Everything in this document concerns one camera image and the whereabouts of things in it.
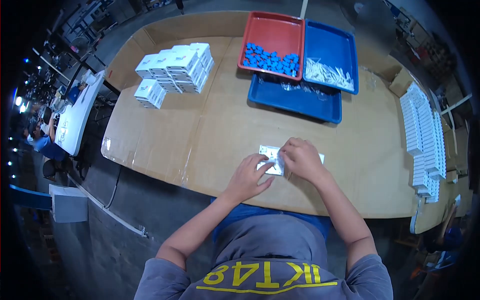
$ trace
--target gray t-shirt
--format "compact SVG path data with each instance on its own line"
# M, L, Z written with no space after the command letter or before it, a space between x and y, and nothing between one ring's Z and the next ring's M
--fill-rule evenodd
M230 224L218 236L215 255L212 271L194 283L175 264L149 259L135 300L393 299L378 255L366 255L347 279L338 279L327 271L320 231L293 216L252 216Z

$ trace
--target blue shirt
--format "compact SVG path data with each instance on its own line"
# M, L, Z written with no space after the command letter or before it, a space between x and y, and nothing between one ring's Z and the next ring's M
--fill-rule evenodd
M65 150L60 148L55 143L52 143L50 136L44 135L38 140L34 141L35 148L44 156L55 159L57 161L62 161L65 158Z

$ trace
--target stack of white boxes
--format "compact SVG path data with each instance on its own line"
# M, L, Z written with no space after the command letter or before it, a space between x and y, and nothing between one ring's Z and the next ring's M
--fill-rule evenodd
M156 80L165 93L199 94L214 64L209 44L191 43L176 45L157 54L145 55L135 71L144 79ZM147 101L143 97L137 99L142 99L142 103Z
M143 79L133 96L145 108L160 109L166 94L166 91L155 79Z
M427 96L412 83L400 98L407 152L413 156L413 187L426 203L438 201L440 179L446 177L445 147L438 112L430 108Z
M155 61L150 64L150 72L167 93L181 94L182 90L175 84L174 79L167 70L169 62L175 55L174 53L171 49L160 51Z

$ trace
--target table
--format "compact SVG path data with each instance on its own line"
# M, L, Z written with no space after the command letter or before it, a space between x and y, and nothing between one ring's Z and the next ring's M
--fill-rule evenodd
M140 37L134 35L130 41L136 40ZM325 166L363 217L414 215L415 190L409 186L413 159L406 152L402 111L389 83L360 69L359 94L342 93L342 122L318 123L247 100L252 77L239 72L236 64L241 37L179 39L150 52L191 42L209 43L215 66L201 94L167 94L161 109L145 109L135 99L141 78L125 68L134 54L119 52L127 55L120 57L125 81L105 131L104 157L147 176L218 196L241 160L258 152L259 145L282 146L291 136L302 137L325 155ZM359 61L366 63L360 56ZM401 70L396 60L392 62L396 65L382 66ZM113 61L107 70L112 77L116 65ZM376 82L374 87L368 84L371 81ZM138 122L131 126L125 120ZM277 176L268 190L245 203L328 214L314 187L296 176Z
M104 81L105 71L95 74L95 83L88 85L77 98L77 102L68 105L60 114L55 132L55 143L72 156L77 156L85 125L90 115L96 95Z

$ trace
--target electrical cable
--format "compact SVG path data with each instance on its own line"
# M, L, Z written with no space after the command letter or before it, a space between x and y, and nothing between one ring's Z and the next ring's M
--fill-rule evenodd
M112 202L113 202L113 198L115 197L115 193L117 191L117 186L118 186L118 183L119 183L119 179L120 179L120 173L121 173L121 170L122 170L122 166L120 166L120 170L119 170L119 176L117 177L117 182L115 183L115 187L113 188L113 193L112 193L112 197L110 198L110 201L107 205L104 205L103 207L108 209L111 205L112 205Z

